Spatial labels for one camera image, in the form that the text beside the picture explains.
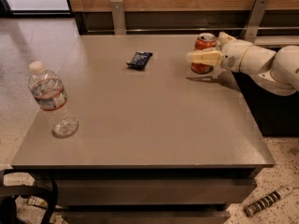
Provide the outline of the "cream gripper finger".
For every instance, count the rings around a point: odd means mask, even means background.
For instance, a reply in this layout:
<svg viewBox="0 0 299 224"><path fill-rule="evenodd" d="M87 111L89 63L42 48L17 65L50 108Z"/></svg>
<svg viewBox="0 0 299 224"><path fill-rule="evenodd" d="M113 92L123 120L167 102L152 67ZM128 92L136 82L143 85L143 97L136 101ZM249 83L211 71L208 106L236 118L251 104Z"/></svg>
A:
<svg viewBox="0 0 299 224"><path fill-rule="evenodd" d="M224 46L229 42L236 41L236 38L226 34L225 32L219 32L218 40L220 45Z"/></svg>
<svg viewBox="0 0 299 224"><path fill-rule="evenodd" d="M186 60L190 63L205 64L210 66L220 65L223 55L218 50L196 50L186 54Z"/></svg>

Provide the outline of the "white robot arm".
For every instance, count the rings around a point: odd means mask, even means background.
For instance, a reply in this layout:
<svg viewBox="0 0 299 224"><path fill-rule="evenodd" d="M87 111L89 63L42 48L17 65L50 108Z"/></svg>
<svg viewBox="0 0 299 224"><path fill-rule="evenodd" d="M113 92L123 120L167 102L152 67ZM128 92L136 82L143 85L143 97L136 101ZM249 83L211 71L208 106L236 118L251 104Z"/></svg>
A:
<svg viewBox="0 0 299 224"><path fill-rule="evenodd" d="M299 47L286 46L273 51L256 46L249 41L236 39L220 32L203 33L196 43L216 42L215 45L188 52L186 60L193 72L200 64L248 75L258 86L279 96L289 96L299 91Z"/></svg>

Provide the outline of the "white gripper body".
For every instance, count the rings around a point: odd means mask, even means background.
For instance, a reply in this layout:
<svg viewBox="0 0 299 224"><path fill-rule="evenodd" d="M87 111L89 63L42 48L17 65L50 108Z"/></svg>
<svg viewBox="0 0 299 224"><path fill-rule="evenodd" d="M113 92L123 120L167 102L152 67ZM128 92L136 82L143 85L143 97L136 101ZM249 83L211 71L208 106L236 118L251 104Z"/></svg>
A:
<svg viewBox="0 0 299 224"><path fill-rule="evenodd" d="M252 43L238 39L221 43L221 53L223 56L221 67L232 72L238 72L246 51L252 46Z"/></svg>

